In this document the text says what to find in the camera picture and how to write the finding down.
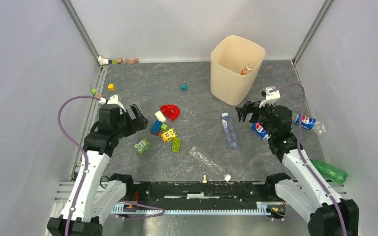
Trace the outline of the green plastic bottle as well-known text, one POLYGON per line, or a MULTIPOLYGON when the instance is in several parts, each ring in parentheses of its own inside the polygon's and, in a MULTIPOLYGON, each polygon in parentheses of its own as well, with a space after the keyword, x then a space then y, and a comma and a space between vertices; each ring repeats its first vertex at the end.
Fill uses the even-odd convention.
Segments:
POLYGON ((348 174, 345 171, 324 161, 312 160, 311 163, 324 178, 329 179, 336 184, 343 184, 348 177, 348 174))

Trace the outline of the crushed Pepsi bottle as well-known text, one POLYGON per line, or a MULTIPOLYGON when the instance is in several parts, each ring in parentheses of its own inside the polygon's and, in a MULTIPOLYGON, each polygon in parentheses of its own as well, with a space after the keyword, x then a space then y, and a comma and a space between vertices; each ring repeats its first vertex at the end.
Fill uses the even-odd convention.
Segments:
POLYGON ((295 124, 300 125, 304 129, 314 132, 317 135, 325 134, 327 131, 325 124, 323 122, 315 118, 311 118, 309 116, 304 116, 301 114, 293 114, 292 121, 295 124))

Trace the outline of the clear bottle purple label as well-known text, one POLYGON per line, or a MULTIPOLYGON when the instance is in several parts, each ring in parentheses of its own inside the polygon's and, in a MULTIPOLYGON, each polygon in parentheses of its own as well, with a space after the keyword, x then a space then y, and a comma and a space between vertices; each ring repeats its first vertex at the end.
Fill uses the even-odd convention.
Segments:
POLYGON ((225 138, 227 139, 229 148, 237 149, 240 146, 240 143, 237 137, 234 121, 232 120, 229 113, 222 113, 221 126, 225 134, 225 138))

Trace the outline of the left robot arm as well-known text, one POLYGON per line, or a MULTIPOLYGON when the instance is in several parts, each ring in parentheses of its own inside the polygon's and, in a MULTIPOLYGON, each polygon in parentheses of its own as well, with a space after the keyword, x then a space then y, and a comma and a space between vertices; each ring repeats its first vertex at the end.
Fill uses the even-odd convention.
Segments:
POLYGON ((130 108, 134 118, 118 104, 100 107, 99 120, 84 139, 81 166, 68 201, 60 215, 47 223, 50 235, 100 236, 116 203, 134 196, 132 176, 125 174, 113 174, 103 192, 96 194, 119 139, 145 129, 149 123, 135 104, 130 108))

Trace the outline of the Pepsi bottle blue label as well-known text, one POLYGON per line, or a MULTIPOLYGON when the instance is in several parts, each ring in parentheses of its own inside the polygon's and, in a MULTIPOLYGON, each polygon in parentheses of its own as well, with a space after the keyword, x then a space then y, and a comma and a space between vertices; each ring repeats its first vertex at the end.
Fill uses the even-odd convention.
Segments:
POLYGON ((252 124, 252 131, 261 139, 261 140, 268 140, 270 136, 268 135, 267 131, 264 127, 259 123, 252 124))

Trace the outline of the clear long plastic bottle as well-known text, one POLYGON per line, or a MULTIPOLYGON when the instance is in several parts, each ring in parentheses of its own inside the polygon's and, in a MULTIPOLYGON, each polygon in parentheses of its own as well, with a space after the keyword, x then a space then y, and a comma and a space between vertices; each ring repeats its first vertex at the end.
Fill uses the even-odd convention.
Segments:
POLYGON ((232 179, 232 175, 225 168, 224 164, 212 157, 207 151, 198 146, 191 145, 187 148, 190 157, 195 158, 197 161, 205 165, 209 170, 213 171, 216 175, 219 175, 224 181, 229 182, 232 179))

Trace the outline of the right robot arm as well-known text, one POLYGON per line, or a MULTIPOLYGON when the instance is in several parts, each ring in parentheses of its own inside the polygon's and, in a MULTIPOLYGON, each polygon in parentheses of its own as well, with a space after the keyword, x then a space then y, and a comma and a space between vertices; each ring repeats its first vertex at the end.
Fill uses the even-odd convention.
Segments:
POLYGON ((359 207, 352 199, 338 194, 312 164, 299 139, 291 131, 292 110, 285 106, 247 101, 236 107, 238 120, 249 122, 252 130, 267 140, 270 151, 295 176, 300 186, 285 173, 270 175, 265 196, 287 202, 307 223, 312 236, 356 236, 359 207))

